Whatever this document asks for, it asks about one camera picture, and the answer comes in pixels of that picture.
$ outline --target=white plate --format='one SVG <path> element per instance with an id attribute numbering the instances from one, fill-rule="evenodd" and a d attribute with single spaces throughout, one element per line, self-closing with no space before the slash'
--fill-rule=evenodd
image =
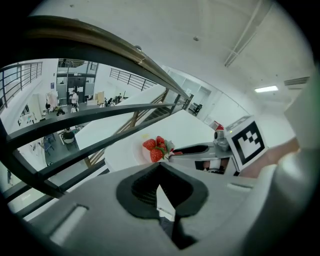
<path id="1" fill-rule="evenodd" d="M 149 139 L 154 139 L 156 140 L 156 136 L 150 136 L 149 134 L 143 134 L 142 136 L 137 137 L 133 143 L 132 143 L 132 153 L 133 156 L 136 160 L 136 162 L 139 165 L 144 165 L 144 164 L 149 164 L 152 163 L 151 158 L 150 158 L 150 151 L 146 149 L 142 144 L 149 140 Z M 166 154 L 164 159 L 160 159 L 158 162 L 168 162 L 169 160 L 166 158 L 168 155 Z"/>

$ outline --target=white table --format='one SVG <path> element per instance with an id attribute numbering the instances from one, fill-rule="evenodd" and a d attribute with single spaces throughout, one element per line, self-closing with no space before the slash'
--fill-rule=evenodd
<path id="1" fill-rule="evenodd" d="M 137 140 L 156 139 L 156 136 L 159 135 L 166 140 L 172 140 L 175 148 L 181 148 L 192 144 L 212 142 L 214 133 L 215 131 L 207 124 L 185 110 L 181 110 L 107 147 L 104 150 L 104 161 L 110 172 L 116 172 L 144 164 L 144 162 L 139 162 L 133 154 L 133 147 Z"/>

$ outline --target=white ceiling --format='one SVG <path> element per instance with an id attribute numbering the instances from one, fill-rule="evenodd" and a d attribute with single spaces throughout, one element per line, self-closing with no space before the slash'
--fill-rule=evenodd
<path id="1" fill-rule="evenodd" d="M 296 31 L 292 34 L 286 30 L 290 21 L 276 14 L 265 22 L 271 2 L 261 2 L 236 50 L 256 31 L 257 34 L 228 67 L 241 80 L 234 86 L 242 92 L 254 93 L 253 88 L 294 77 L 297 70 L 299 76 L 309 75 L 310 53 L 304 51 Z M 173 57 L 185 62 L 197 56 L 213 72 L 217 66 L 224 68 L 258 3 L 259 0 L 47 0 L 34 15 L 77 18 L 93 24 L 140 45 L 147 55 L 165 65 L 174 66 L 169 60 Z M 174 68 L 183 70 L 179 65 Z"/>

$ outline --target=black opening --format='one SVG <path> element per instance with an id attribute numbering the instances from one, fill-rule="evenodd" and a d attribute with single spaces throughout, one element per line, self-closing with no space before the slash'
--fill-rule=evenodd
<path id="1" fill-rule="evenodd" d="M 190 146 L 186 148 L 178 148 L 173 151 L 175 152 L 182 152 L 185 154 L 195 154 L 195 153 L 204 153 L 209 149 L 209 146 L 207 145 L 197 145 L 197 146 Z"/>
<path id="2" fill-rule="evenodd" d="M 159 217 L 159 185 L 175 209 L 174 222 Z M 184 233 L 180 219 L 197 214 L 208 194 L 207 187 L 201 181 L 166 163 L 155 163 L 123 179 L 116 188 L 116 198 L 127 212 L 142 219 L 158 219 L 164 232 L 179 249 L 197 242 Z"/>

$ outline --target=balcony railing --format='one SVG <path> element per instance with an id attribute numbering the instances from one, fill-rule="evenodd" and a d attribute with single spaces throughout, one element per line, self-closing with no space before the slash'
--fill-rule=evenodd
<path id="1" fill-rule="evenodd" d="M 111 68 L 110 77 L 122 81 L 127 85 L 133 86 L 141 91 L 149 89 L 150 87 L 157 84 L 156 82 L 145 79 L 141 76 L 134 75 L 114 68 Z"/>
<path id="2" fill-rule="evenodd" d="M 0 68 L 0 112 L 25 86 L 42 74 L 42 62 L 29 62 Z"/>
<path id="3" fill-rule="evenodd" d="M 84 26 L 83 22 L 63 17 L 31 16 L 26 19 L 23 31 L 21 33 L 19 32 L 18 36 L 19 39 L 24 42 L 24 47 L 12 50 L 15 54 L 10 55 L 10 58 L 2 60 L 2 63 L 5 65 L 28 59 L 58 59 L 61 56 L 73 60 L 90 59 L 90 61 L 95 63 L 110 65 L 135 73 L 135 77 L 137 78 L 141 79 L 141 77 L 144 77 L 143 80 L 145 80 L 145 82 L 140 84 L 141 90 L 144 90 L 145 86 L 152 86 L 152 84 L 157 83 L 166 87 L 166 93 L 172 90 L 182 97 L 189 99 L 179 85 L 143 52 L 121 38 L 90 24 Z M 39 51 L 39 47 L 43 45 L 46 47 L 41 48 L 41 51 Z M 131 77 L 129 74 L 128 81 L 134 81 L 134 78 Z M 51 199 L 62 197 L 67 193 L 69 188 L 95 172 L 104 162 L 99 161 L 95 163 L 61 185 L 52 183 L 48 180 L 50 177 L 86 159 L 95 152 L 166 118 L 173 112 L 174 107 L 179 104 L 183 103 L 175 101 L 174 103 L 168 104 L 148 103 L 89 109 L 65 114 L 63 116 L 54 116 L 50 119 L 19 129 L 11 134 L 7 134 L 0 120 L 0 143 L 2 148 L 5 149 L 0 154 L 0 161 L 12 174 L 21 180 L 18 184 L 3 193 L 6 202 L 12 201 L 32 188 L 44 193 L 45 195 L 41 198 L 16 213 L 18 216 L 24 217 Z M 137 119 L 141 117 L 143 112 L 167 107 L 171 107 L 169 113 L 136 125 Z M 122 131 L 68 155 L 39 171 L 31 166 L 18 151 L 18 148 L 30 142 L 65 128 L 126 113 L 134 113 L 134 115 L 130 125 L 126 124 L 126 127 L 124 127 Z"/>

